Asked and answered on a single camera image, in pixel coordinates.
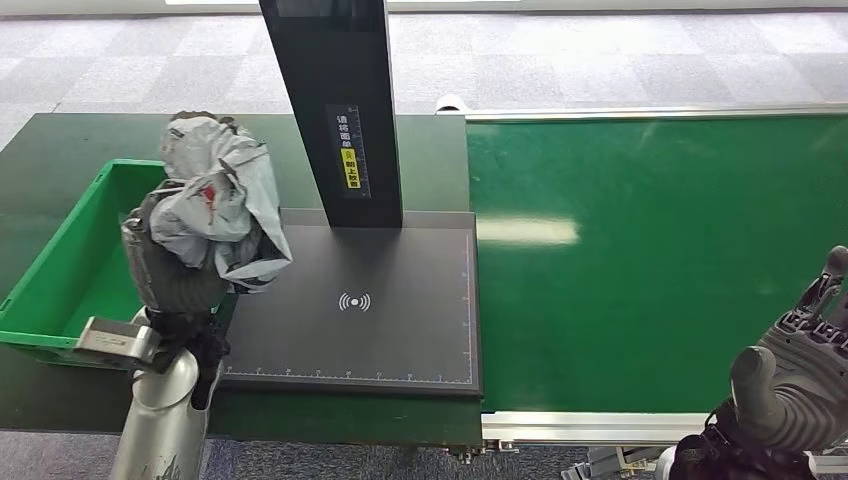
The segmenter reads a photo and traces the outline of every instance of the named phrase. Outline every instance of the gray carpet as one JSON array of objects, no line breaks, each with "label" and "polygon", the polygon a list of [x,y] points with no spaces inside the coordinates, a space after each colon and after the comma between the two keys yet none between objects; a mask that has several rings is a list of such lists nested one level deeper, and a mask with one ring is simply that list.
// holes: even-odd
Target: gray carpet
[{"label": "gray carpet", "polygon": [[[393,15],[396,110],[848,101],[848,14]],[[35,112],[290,112],[259,16],[0,19],[0,148]],[[117,438],[0,432],[0,479],[103,479]],[[584,449],[207,442],[204,478],[556,479]]]}]

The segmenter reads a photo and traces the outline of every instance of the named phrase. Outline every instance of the green plastic bin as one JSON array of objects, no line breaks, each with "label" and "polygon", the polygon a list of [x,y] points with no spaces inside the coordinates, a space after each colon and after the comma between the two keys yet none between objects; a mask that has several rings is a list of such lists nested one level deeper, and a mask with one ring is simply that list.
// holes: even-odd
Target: green plastic bin
[{"label": "green plastic bin", "polygon": [[140,308],[119,225],[164,178],[161,162],[106,164],[0,303],[0,342],[50,363],[102,366],[71,349],[89,317],[130,321]]}]

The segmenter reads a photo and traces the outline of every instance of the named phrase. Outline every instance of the yellow label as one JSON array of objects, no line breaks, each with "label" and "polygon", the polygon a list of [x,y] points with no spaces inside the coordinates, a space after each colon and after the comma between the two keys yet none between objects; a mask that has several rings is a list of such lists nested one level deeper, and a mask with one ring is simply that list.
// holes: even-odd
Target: yellow label
[{"label": "yellow label", "polygon": [[359,168],[356,166],[356,150],[342,148],[342,167],[344,167],[347,188],[359,188]]}]

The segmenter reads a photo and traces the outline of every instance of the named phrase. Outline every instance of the black robotic glove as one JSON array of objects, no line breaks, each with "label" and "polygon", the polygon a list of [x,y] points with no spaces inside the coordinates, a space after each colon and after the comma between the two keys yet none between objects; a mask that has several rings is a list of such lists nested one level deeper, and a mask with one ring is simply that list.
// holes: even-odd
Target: black robotic glove
[{"label": "black robotic glove", "polygon": [[812,479],[805,451],[848,436],[848,249],[833,248],[792,310],[730,370],[717,422],[677,446],[672,480]]},{"label": "black robotic glove", "polygon": [[220,278],[211,259],[201,268],[190,268],[153,241],[150,213],[181,188],[182,184],[165,180],[148,193],[121,224],[121,239],[149,326],[162,338],[150,368],[164,372],[182,349],[190,351],[199,368],[192,403],[203,409],[217,381],[220,361],[230,350],[226,327],[211,313],[224,299],[229,282]]},{"label": "black robotic glove", "polygon": [[835,247],[795,308],[733,362],[739,428],[766,448],[824,450],[848,436],[848,296],[832,302],[846,270],[848,249]]},{"label": "black robotic glove", "polygon": [[130,274],[139,298],[154,316],[209,313],[229,287],[229,282],[215,271],[211,258],[201,268],[190,268],[151,238],[150,213],[181,187],[180,183],[165,180],[121,224]]}]

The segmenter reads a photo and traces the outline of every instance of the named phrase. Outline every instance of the black vertical stand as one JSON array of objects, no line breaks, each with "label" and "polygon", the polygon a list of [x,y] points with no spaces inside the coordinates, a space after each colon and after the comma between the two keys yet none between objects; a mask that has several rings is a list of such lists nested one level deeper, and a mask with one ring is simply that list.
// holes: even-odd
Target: black vertical stand
[{"label": "black vertical stand", "polygon": [[260,0],[332,227],[403,224],[384,0]]}]

